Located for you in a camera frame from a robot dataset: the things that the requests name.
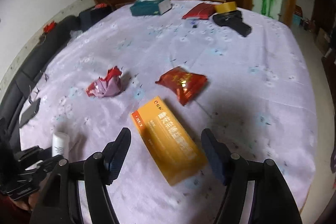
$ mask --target tiled floor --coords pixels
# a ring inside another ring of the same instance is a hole
[[[322,53],[315,46],[312,34],[300,27],[292,27],[292,32],[310,73],[318,119],[316,173],[301,213],[303,223],[311,224],[321,215],[334,193],[335,174],[330,170],[330,156],[334,148],[334,106],[321,62]]]

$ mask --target green tissue box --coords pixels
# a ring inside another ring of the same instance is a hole
[[[137,0],[130,7],[133,16],[162,15],[171,9],[170,0]]]

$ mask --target orange medicine box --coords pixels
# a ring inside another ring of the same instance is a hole
[[[159,96],[131,114],[161,173],[170,185],[194,175],[207,162]]]

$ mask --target red object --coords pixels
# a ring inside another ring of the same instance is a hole
[[[178,101],[184,106],[200,92],[207,81],[204,75],[189,73],[181,67],[176,67],[161,75],[155,84],[163,85],[175,92]]]
[[[43,32],[44,33],[49,33],[53,28],[55,28],[57,25],[57,23],[55,21],[52,21],[51,23],[49,23],[48,25],[46,25],[43,28]]]
[[[182,18],[209,19],[216,12],[213,4],[200,3],[187,12]]]
[[[121,90],[120,77],[121,71],[115,66],[107,71],[105,78],[99,77],[97,81],[92,82],[86,89],[86,94],[96,97],[113,96]]]
[[[104,7],[107,7],[108,5],[106,3],[99,3],[97,4],[94,8],[95,9],[99,9],[99,8],[104,8]]]

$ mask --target black cushion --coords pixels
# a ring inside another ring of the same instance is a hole
[[[70,31],[80,30],[80,20],[75,16],[68,16],[59,22],[56,27],[46,35],[44,42],[38,44],[29,54],[23,65],[22,71],[30,78],[35,76],[51,60],[55,52],[66,45],[70,39]]]
[[[21,149],[19,115],[30,94],[29,87],[31,90],[35,87],[49,62],[67,45],[70,31],[80,29],[81,22],[76,16],[68,16],[60,21],[45,40],[32,50],[11,81],[0,104],[0,121],[13,151]]]

